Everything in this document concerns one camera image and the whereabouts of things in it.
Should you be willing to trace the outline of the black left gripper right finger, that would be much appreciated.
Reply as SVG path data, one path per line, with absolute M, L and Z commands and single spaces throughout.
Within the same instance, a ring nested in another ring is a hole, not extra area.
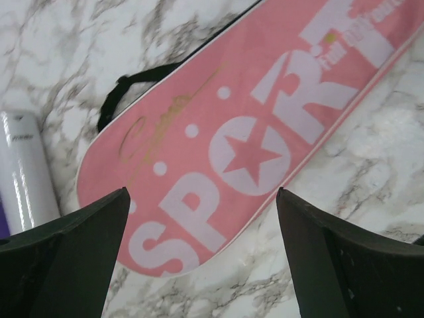
M 422 317 L 423 238 L 401 242 L 280 188 L 276 207 L 302 317 Z

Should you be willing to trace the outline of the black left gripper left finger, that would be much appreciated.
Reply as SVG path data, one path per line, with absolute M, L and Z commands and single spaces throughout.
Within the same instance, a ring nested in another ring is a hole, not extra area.
M 130 202 L 123 187 L 1 239 L 1 316 L 100 317 Z

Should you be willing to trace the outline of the white shuttlecock tube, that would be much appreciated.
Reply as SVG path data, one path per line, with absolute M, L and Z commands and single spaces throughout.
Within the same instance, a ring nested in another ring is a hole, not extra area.
M 60 217 L 36 117 L 1 112 L 1 201 L 12 235 Z

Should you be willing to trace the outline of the pink racket bag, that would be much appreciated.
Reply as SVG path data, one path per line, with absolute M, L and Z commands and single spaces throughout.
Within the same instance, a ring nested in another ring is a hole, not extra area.
M 423 29 L 422 1 L 261 1 L 104 128 L 81 206 L 125 187 L 118 260 L 185 274 L 226 248 Z

